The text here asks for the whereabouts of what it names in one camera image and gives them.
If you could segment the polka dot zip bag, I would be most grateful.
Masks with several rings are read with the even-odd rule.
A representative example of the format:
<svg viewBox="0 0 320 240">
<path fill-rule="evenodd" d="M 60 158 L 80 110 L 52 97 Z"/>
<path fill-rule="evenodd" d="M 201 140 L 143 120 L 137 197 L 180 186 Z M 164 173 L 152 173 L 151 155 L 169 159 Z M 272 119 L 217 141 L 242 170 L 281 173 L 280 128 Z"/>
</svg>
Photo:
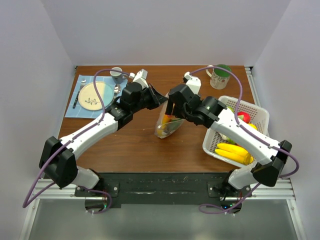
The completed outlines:
<svg viewBox="0 0 320 240">
<path fill-rule="evenodd" d="M 166 107 L 167 107 L 167 101 L 163 104 L 162 106 L 162 109 L 160 111 L 160 114 L 159 114 L 159 118 L 156 122 L 156 125 L 155 125 L 155 132 L 154 134 L 160 138 L 160 139 L 164 139 L 164 138 L 167 138 L 169 137 L 170 135 L 172 135 L 177 129 L 179 129 L 180 127 L 172 127 L 170 126 L 170 123 L 167 124 L 166 128 L 165 128 L 165 131 L 161 131 L 159 129 L 159 126 L 161 125 L 161 121 L 162 121 L 162 117 L 163 115 L 165 114 L 165 111 L 166 111 Z M 175 117 L 174 115 L 172 115 L 172 120 L 174 119 L 183 119 L 183 118 L 177 118 Z"/>
</svg>

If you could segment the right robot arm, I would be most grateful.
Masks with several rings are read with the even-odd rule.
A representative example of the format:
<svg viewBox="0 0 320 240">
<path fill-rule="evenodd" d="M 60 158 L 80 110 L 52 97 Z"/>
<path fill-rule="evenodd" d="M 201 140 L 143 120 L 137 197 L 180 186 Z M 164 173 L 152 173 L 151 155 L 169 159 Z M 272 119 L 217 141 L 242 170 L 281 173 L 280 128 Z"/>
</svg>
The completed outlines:
<svg viewBox="0 0 320 240">
<path fill-rule="evenodd" d="M 169 91 L 168 103 L 173 106 L 174 116 L 222 133 L 255 158 L 253 163 L 229 172 L 222 185 L 227 196 L 233 197 L 255 183 L 276 185 L 292 149 L 290 142 L 279 142 L 246 126 L 224 103 L 212 96 L 201 99 L 186 84 Z"/>
</svg>

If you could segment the red apple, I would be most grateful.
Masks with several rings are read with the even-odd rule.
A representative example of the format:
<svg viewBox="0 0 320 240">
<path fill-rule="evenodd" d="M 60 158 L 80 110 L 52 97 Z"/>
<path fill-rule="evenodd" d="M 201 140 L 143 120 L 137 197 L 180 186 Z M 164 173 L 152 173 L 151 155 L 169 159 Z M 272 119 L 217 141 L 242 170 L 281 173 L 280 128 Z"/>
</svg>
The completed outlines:
<svg viewBox="0 0 320 240">
<path fill-rule="evenodd" d="M 251 116 L 247 112 L 240 111 L 237 113 L 237 117 L 247 124 L 251 122 Z"/>
</svg>

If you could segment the green cucumber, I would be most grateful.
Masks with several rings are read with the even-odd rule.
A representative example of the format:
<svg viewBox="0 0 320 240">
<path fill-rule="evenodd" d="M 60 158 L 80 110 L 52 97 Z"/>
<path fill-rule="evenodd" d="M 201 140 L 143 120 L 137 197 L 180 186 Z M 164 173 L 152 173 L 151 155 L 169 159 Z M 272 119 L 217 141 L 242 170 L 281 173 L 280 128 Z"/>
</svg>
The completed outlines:
<svg viewBox="0 0 320 240">
<path fill-rule="evenodd" d="M 184 123 L 184 121 L 184 119 L 172 119 L 169 123 L 170 126 L 174 128 L 179 128 Z"/>
</svg>

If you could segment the yellow red mango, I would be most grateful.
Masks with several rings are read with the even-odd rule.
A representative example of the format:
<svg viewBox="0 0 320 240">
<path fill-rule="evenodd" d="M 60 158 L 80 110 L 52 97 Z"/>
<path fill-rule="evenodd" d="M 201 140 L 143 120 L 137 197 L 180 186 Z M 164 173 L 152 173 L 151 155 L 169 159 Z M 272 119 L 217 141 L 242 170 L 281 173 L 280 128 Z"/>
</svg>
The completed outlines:
<svg viewBox="0 0 320 240">
<path fill-rule="evenodd" d="M 159 129 L 164 132 L 166 130 L 167 124 L 170 123 L 172 120 L 171 115 L 164 114 L 161 120 L 161 124 L 159 126 Z"/>
</svg>

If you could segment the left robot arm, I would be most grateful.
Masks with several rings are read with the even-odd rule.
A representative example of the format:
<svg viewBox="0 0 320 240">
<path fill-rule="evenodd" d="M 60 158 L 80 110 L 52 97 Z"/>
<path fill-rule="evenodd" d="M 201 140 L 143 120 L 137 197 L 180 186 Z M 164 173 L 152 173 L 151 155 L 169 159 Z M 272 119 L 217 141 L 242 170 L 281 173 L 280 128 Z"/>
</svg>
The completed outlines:
<svg viewBox="0 0 320 240">
<path fill-rule="evenodd" d="M 128 83 L 121 96 L 114 98 L 95 120 L 61 139 L 54 136 L 47 139 L 39 168 L 61 189 L 74 184 L 92 196 L 99 196 L 104 190 L 102 178 L 92 169 L 78 166 L 77 159 L 99 140 L 123 128 L 136 112 L 153 110 L 166 101 L 167 97 L 152 85 Z"/>
</svg>

